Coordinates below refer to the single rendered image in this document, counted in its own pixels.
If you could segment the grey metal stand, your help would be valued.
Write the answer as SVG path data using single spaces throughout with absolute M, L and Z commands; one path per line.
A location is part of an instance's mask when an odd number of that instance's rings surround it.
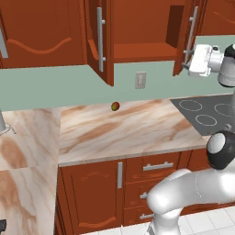
M 10 124 L 7 124 L 5 122 L 2 111 L 0 110 L 0 136 L 6 134 L 10 130 L 12 130 L 14 134 L 16 134 L 14 128 Z

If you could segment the white wall socket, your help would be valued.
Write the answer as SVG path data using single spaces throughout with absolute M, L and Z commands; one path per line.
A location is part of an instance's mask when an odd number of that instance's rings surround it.
M 146 72 L 136 72 L 136 81 L 135 81 L 135 88 L 136 89 L 143 89 L 146 84 Z

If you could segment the red-brown drawer front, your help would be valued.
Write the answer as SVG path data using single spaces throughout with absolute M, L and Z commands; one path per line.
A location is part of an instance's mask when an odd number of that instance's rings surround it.
M 148 194 L 156 184 L 157 180 L 126 184 L 124 208 L 146 206 L 147 198 L 140 199 L 140 195 L 144 192 Z
M 157 154 L 127 159 L 126 163 L 126 182 L 134 183 L 138 181 L 150 180 L 166 176 L 177 169 L 180 160 L 180 152 Z M 143 171 L 143 166 L 148 163 L 151 165 L 173 162 L 173 167 L 160 170 Z
M 143 213 L 146 215 L 153 214 L 153 212 L 147 206 L 125 208 L 123 214 L 123 225 L 129 226 L 151 221 L 151 218 L 140 220 L 140 215 Z

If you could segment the open red-brown cabinet door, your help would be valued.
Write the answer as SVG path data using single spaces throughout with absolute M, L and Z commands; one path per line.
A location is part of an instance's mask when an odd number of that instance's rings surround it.
M 99 71 L 97 40 L 97 8 L 102 8 L 104 36 L 104 71 Z M 108 85 L 114 85 L 114 0 L 84 0 L 87 62 L 89 66 Z
M 196 18 L 196 24 L 197 24 L 198 15 L 199 15 L 199 3 L 200 3 L 200 0 L 185 0 L 183 17 L 182 17 L 181 27 L 179 30 L 178 43 L 177 43 L 176 59 L 174 61 L 173 76 L 178 75 L 184 69 L 182 65 L 182 63 L 185 62 L 184 50 L 186 49 L 190 25 L 191 25 L 191 23 L 189 22 L 189 17 L 193 15 L 195 6 L 198 6 L 198 12 L 197 12 L 197 18 Z M 190 47 L 191 51 L 190 51 L 187 63 L 189 63 L 190 57 L 193 55 L 193 51 L 194 51 L 196 24 L 195 24 L 194 33 L 191 39 L 191 47 Z

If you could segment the red-brown base cabinet panel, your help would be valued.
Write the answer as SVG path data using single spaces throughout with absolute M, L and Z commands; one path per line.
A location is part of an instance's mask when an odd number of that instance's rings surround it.
M 191 171 L 205 170 L 210 167 L 207 160 L 207 150 L 192 150 L 187 168 Z

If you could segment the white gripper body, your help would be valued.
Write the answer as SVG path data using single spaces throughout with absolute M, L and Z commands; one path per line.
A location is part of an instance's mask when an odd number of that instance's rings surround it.
M 196 45 L 188 74 L 190 76 L 209 76 L 210 68 L 208 66 L 212 47 L 207 44 Z

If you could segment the red-brown wall cabinet carcass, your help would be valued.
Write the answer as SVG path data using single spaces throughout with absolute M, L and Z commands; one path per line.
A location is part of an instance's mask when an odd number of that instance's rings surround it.
M 114 62 L 176 59 L 186 0 L 114 0 Z

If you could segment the grey hob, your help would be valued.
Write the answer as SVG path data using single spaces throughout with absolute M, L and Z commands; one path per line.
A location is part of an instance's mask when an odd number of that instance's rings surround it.
M 235 106 L 231 100 L 232 95 L 211 95 L 171 102 L 201 136 L 210 136 L 220 130 L 235 132 Z

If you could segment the red-brown base cabinet door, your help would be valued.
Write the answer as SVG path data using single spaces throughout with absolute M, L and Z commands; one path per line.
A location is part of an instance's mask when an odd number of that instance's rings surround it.
M 121 226 L 124 179 L 118 189 L 118 162 L 123 161 L 62 167 L 75 235 Z

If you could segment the closed red-brown wall cabinet door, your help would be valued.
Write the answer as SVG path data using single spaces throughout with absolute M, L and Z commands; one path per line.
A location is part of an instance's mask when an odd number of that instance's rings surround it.
M 0 0 L 0 27 L 1 69 L 86 63 L 81 0 Z
M 206 0 L 198 34 L 235 35 L 235 0 Z

